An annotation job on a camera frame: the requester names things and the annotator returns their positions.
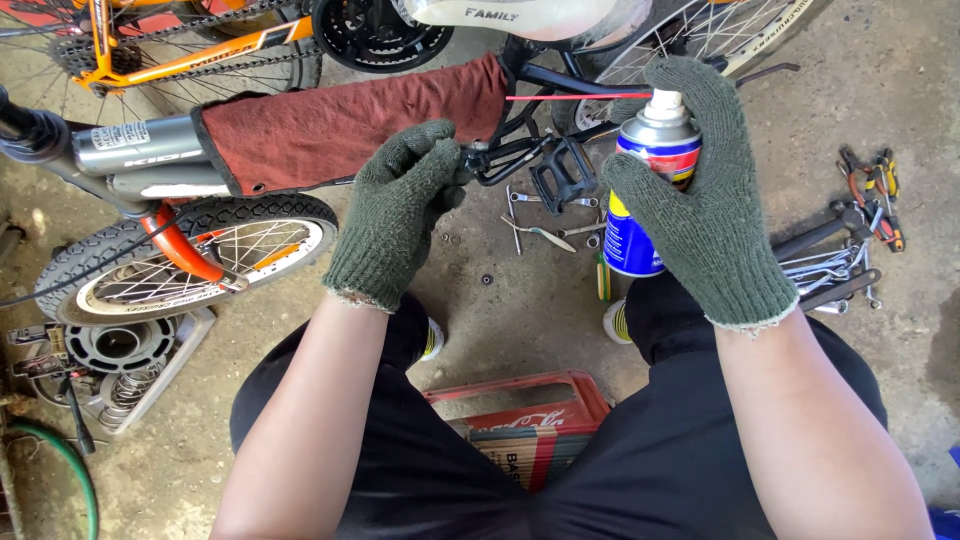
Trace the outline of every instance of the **wd-40 can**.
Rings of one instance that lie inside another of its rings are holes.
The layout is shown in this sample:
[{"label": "wd-40 can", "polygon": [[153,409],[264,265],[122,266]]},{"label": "wd-40 can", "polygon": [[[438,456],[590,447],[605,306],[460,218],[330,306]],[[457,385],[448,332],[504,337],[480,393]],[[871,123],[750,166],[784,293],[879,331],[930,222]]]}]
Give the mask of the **wd-40 can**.
[{"label": "wd-40 can", "polygon": [[[646,108],[620,126],[616,151],[643,160],[665,181],[683,191],[693,177],[700,154],[700,128],[690,118],[680,92],[654,89],[653,93]],[[665,269],[650,236],[613,192],[604,258],[611,270],[635,278],[656,276]]]}]

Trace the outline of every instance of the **black pants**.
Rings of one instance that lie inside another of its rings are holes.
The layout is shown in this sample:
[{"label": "black pants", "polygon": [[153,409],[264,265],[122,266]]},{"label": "black pants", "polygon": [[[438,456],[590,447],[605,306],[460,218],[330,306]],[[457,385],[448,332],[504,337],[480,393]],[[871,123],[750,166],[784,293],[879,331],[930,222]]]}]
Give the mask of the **black pants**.
[{"label": "black pants", "polygon": [[[650,383],[613,409],[568,473],[531,495],[443,422],[406,379],[426,313],[412,296],[391,316],[356,476],[338,536],[364,538],[772,537],[747,471],[713,339],[668,273],[635,280],[630,336]],[[277,345],[237,393],[239,448],[306,325]],[[876,379],[835,333],[810,320],[824,351],[886,426]]]}]

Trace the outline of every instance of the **black pedal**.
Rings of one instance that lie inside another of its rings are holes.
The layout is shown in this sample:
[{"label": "black pedal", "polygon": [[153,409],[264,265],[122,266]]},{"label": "black pedal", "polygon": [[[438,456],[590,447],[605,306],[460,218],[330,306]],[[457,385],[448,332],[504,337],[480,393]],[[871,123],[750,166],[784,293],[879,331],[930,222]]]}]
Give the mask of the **black pedal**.
[{"label": "black pedal", "polygon": [[[575,174],[567,169],[567,158],[576,166]],[[547,172],[553,177],[552,183]],[[597,175],[583,146],[568,136],[561,137],[553,151],[543,153],[540,164],[530,167],[530,175],[543,205],[554,215],[564,213],[564,205],[582,197],[584,191],[597,188]]]}]

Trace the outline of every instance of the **shoe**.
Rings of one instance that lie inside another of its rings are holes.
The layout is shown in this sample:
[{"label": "shoe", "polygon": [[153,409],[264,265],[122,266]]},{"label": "shoe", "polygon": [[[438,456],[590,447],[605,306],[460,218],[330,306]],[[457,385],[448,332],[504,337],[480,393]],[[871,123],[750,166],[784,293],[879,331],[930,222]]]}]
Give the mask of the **shoe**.
[{"label": "shoe", "polygon": [[444,348],[445,342],[444,331],[440,330],[440,325],[437,324],[437,321],[427,317],[426,323],[428,325],[426,331],[426,348],[423,350],[423,356],[420,357],[421,362],[436,358]]},{"label": "shoe", "polygon": [[607,332],[610,339],[620,345],[630,345],[634,342],[627,333],[627,317],[624,315],[626,307],[626,299],[617,300],[603,315],[603,330]]}]

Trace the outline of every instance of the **red cloth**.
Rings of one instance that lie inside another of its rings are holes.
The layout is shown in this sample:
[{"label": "red cloth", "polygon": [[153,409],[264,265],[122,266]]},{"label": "red cloth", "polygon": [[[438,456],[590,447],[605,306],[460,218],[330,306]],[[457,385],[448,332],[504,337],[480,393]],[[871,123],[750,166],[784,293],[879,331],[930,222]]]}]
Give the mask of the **red cloth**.
[{"label": "red cloth", "polygon": [[458,140],[487,140],[506,92],[487,54],[425,73],[213,104],[194,121],[231,193],[249,197],[351,176],[387,137],[433,118],[452,120]]}]

